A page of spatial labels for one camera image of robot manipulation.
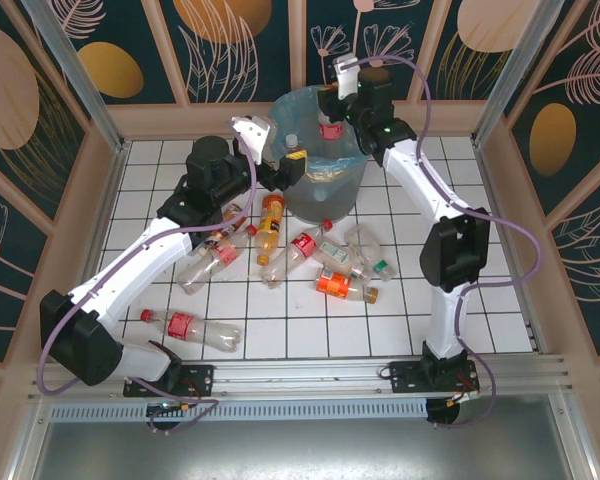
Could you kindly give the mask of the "clear cola bottle red label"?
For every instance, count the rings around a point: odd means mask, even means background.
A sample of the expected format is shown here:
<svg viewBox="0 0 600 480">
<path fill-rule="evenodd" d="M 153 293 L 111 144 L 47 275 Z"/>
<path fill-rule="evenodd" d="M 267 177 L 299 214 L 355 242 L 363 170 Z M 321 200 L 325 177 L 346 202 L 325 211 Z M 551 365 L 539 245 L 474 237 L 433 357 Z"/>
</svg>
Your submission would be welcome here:
<svg viewBox="0 0 600 480">
<path fill-rule="evenodd" d="M 248 248 L 250 240 L 257 233 L 253 225 L 244 230 L 220 239 L 207 249 L 207 254 L 194 265 L 183 271 L 177 284 L 188 295 L 197 293 L 214 275 L 223 271 L 237 260 Z"/>
<path fill-rule="evenodd" d="M 206 345 L 221 352 L 235 352 L 242 342 L 240 328 L 222 322 L 207 322 L 186 312 L 144 309 L 140 320 L 172 339 Z"/>
<path fill-rule="evenodd" d="M 331 220 L 323 220 L 318 226 L 303 230 L 262 268 L 259 273 L 261 281 L 270 289 L 281 285 L 294 270 L 313 255 L 319 241 L 332 228 Z"/>
<path fill-rule="evenodd" d="M 321 138 L 325 141 L 338 141 L 344 135 L 344 123 L 331 121 L 322 111 L 318 111 L 318 125 Z"/>
</svg>

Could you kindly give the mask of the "orange juice bottle fruit label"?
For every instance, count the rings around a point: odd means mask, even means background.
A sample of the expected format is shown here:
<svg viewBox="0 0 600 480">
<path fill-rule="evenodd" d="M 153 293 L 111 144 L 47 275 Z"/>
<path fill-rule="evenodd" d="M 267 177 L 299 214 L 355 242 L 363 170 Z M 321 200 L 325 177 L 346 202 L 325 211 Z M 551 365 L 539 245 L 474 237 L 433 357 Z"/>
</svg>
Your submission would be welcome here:
<svg viewBox="0 0 600 480">
<path fill-rule="evenodd" d="M 284 209 L 285 200 L 280 195 L 267 195 L 262 200 L 260 223 L 254 237 L 259 266 L 266 266 L 278 248 Z"/>
</svg>

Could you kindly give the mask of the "grey metal mesh bin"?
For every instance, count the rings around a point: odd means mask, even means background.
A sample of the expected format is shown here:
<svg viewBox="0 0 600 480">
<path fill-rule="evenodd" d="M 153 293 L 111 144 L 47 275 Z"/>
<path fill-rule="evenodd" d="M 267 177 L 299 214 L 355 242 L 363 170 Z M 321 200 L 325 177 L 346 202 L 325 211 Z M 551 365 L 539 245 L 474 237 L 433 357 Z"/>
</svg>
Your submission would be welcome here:
<svg viewBox="0 0 600 480">
<path fill-rule="evenodd" d="M 275 155 L 273 145 L 271 150 L 277 159 L 286 153 Z M 364 172 L 338 177 L 330 182 L 312 181 L 305 173 L 296 185 L 284 192 L 287 208 L 308 223 L 319 223 L 325 219 L 337 221 L 353 209 Z"/>
</svg>

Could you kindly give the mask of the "blue plastic bin liner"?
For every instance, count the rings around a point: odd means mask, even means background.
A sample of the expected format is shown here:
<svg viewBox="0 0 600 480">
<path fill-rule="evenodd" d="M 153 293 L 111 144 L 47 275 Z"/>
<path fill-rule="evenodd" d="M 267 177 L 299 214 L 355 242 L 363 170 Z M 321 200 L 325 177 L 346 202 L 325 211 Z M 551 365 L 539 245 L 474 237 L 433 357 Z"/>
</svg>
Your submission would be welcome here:
<svg viewBox="0 0 600 480">
<path fill-rule="evenodd" d="M 359 149 L 353 128 L 344 123 L 343 137 L 334 142 L 321 138 L 318 125 L 318 91 L 321 86 L 293 90 L 278 98 L 269 110 L 277 124 L 273 144 L 275 155 L 286 152 L 285 136 L 296 134 L 307 151 L 306 174 L 315 182 L 330 182 L 338 177 L 364 172 L 368 157 Z"/>
</svg>

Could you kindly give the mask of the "clear bottle green white label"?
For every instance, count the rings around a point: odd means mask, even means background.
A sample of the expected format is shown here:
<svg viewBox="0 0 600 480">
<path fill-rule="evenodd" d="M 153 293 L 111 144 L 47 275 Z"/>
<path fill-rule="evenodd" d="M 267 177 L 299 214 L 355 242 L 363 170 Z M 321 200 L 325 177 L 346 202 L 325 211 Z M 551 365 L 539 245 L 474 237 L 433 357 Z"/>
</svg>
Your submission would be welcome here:
<svg viewBox="0 0 600 480">
<path fill-rule="evenodd" d="M 332 272 L 350 276 L 368 283 L 373 270 L 365 266 L 347 247 L 323 238 L 314 250 L 313 257 Z"/>
</svg>

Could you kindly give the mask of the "crushed clear bottle green band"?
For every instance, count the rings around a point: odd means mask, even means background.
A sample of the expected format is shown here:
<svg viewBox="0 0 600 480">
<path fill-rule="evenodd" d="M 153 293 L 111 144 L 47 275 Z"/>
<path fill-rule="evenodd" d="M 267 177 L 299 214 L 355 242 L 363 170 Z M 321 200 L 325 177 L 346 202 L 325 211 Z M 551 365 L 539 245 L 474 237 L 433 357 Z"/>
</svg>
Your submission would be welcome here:
<svg viewBox="0 0 600 480">
<path fill-rule="evenodd" d="M 369 229 L 363 225 L 355 225 L 345 232 L 344 241 L 363 265 L 383 282 L 395 277 L 395 269 L 387 261 L 380 244 Z"/>
</svg>

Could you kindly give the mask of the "amber bottle orange label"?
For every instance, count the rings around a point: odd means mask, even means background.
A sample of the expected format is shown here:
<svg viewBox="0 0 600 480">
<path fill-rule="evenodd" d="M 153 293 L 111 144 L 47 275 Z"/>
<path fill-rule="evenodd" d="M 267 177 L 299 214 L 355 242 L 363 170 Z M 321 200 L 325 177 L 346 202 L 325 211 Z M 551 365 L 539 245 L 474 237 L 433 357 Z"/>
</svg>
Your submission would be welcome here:
<svg viewBox="0 0 600 480">
<path fill-rule="evenodd" d="M 342 300 L 375 304 L 379 291 L 363 280 L 327 268 L 320 268 L 314 280 L 314 289 Z"/>
</svg>

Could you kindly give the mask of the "steel sheet panel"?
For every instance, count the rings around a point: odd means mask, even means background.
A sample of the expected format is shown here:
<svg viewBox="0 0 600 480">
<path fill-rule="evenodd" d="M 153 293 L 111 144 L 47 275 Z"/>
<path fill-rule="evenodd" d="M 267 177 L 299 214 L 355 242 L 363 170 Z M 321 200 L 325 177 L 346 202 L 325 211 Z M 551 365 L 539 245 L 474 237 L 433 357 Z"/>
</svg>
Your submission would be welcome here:
<svg viewBox="0 0 600 480">
<path fill-rule="evenodd" d="M 174 435 L 43 410 L 11 480 L 600 480 L 561 395 L 504 396 L 472 427 L 422 418 L 231 420 Z"/>
</svg>

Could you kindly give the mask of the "aluminium frame post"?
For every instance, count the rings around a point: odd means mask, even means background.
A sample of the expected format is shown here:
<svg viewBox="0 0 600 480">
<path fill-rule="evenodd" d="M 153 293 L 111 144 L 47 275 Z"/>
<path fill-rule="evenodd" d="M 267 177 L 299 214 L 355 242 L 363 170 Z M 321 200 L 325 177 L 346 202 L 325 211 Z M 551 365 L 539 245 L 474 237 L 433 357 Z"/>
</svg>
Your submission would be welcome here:
<svg viewBox="0 0 600 480">
<path fill-rule="evenodd" d="M 106 143 L 119 153 L 122 136 L 72 43 L 87 40 L 105 19 L 104 0 L 19 1 Z"/>
<path fill-rule="evenodd" d="M 518 35 L 502 72 L 496 79 L 485 107 L 471 135 L 472 145 L 480 148 L 487 140 L 515 90 L 539 57 L 552 28 L 560 24 L 559 17 L 567 0 L 538 0 Z"/>
</svg>

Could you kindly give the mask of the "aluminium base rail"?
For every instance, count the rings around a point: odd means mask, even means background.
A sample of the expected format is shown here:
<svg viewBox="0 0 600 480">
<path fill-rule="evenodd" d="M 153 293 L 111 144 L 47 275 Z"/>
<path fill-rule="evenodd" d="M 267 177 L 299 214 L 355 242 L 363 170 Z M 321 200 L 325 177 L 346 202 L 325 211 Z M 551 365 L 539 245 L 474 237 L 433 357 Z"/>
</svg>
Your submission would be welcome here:
<svg viewBox="0 0 600 480">
<path fill-rule="evenodd" d="M 388 357 L 316 360 L 211 360 L 211 396 L 220 401 L 388 398 Z M 575 386 L 559 355 L 481 354 L 481 397 L 568 392 Z"/>
</svg>

